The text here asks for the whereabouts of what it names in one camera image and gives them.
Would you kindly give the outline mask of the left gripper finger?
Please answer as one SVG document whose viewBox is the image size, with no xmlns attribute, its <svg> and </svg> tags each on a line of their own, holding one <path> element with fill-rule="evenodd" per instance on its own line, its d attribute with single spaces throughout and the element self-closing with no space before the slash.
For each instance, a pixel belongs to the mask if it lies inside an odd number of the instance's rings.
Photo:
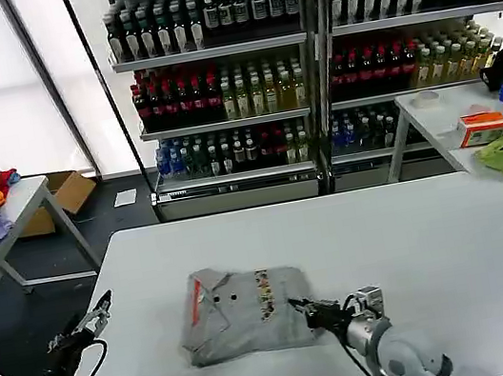
<svg viewBox="0 0 503 376">
<path fill-rule="evenodd" d="M 73 332 L 78 334 L 83 331 L 91 333 L 104 330 L 111 316 L 109 313 L 111 308 L 111 297 L 111 290 L 105 291 L 102 297 L 100 297 L 95 304 L 92 311 L 89 311 L 83 316 Z"/>
<path fill-rule="evenodd" d="M 79 317 L 77 315 L 71 316 L 65 328 L 63 328 L 61 332 L 56 334 L 55 337 L 53 337 L 52 340 L 50 340 L 50 342 L 48 343 L 48 351 L 49 352 L 55 351 L 57 347 L 61 345 L 64 340 L 66 340 L 69 336 L 72 335 L 73 331 L 76 329 L 79 322 L 80 322 Z"/>
</svg>

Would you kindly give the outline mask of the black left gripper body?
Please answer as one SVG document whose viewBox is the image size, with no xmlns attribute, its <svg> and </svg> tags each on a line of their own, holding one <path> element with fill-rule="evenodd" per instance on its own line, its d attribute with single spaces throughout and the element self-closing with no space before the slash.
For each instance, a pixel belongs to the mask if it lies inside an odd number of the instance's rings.
<svg viewBox="0 0 503 376">
<path fill-rule="evenodd" d="M 46 376 L 75 376 L 82 353 L 95 340 L 94 332 L 72 333 L 55 351 L 48 352 Z"/>
</svg>

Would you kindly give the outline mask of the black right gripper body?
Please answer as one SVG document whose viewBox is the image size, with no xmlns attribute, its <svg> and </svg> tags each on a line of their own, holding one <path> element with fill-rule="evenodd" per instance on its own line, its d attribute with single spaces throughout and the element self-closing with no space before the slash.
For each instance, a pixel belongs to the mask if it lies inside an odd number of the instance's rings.
<svg viewBox="0 0 503 376">
<path fill-rule="evenodd" d="M 310 329 L 333 330 L 347 327 L 351 313 L 336 301 L 312 301 L 304 305 L 305 319 Z"/>
</svg>

